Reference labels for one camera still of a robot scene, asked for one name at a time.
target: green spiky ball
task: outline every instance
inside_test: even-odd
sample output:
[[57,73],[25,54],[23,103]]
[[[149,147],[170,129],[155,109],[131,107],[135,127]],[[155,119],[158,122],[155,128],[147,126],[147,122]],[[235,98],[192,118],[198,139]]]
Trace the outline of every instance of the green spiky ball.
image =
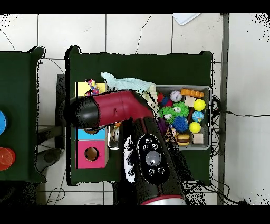
[[168,123],[172,123],[175,118],[177,117],[177,113],[174,111],[172,107],[163,107],[159,110],[159,114],[161,118],[164,118],[164,120]]
[[176,112],[176,116],[177,117],[187,117],[188,116],[188,113],[189,113],[189,110],[188,110],[188,106],[186,106],[183,102],[176,102],[176,103],[174,103],[173,105],[172,105],[172,107],[173,108],[177,108],[177,107],[179,107],[180,109],[181,109],[181,111],[180,112],[177,112],[176,110],[175,110],[175,112]]

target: yellow block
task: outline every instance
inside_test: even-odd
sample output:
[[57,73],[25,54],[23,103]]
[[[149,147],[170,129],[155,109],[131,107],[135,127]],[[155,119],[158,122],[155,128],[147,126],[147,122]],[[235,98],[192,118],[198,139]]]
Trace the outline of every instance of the yellow block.
[[[96,83],[99,88],[99,92],[102,94],[106,92],[106,84],[105,83]],[[78,82],[78,96],[84,96],[87,91],[90,90],[90,85],[86,82]]]

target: green cloth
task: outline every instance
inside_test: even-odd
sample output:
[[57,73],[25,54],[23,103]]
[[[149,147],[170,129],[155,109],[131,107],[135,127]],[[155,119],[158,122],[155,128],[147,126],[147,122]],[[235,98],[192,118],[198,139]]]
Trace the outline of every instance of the green cloth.
[[11,148],[16,159],[0,171],[0,180],[44,182],[34,165],[37,142],[37,64],[44,48],[29,53],[0,52],[0,110],[8,126],[0,135],[0,147]]
[[[157,85],[211,84],[212,54],[173,53],[168,55],[80,54],[77,46],[66,52],[70,60],[70,93],[75,96],[75,83],[94,79],[104,82],[101,72],[115,78],[137,78]],[[75,169],[75,131],[71,131],[71,182],[119,181],[121,153],[110,150],[109,161],[103,169]],[[182,152],[195,180],[209,185],[210,149]]]

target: pink block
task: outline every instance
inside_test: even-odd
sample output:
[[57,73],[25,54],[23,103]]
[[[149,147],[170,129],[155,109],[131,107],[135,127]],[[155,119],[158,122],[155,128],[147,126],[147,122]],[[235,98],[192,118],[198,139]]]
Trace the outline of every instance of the pink block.
[[[95,147],[99,151],[99,157],[95,161],[89,161],[85,157],[85,150]],[[106,151],[104,140],[78,141],[78,169],[105,168]]]

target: blue spiky ball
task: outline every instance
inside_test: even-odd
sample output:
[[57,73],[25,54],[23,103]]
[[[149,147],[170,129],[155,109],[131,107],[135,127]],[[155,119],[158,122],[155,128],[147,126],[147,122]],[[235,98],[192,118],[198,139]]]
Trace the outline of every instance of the blue spiky ball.
[[188,129],[188,120],[184,117],[176,117],[172,122],[172,126],[177,132],[183,133]]

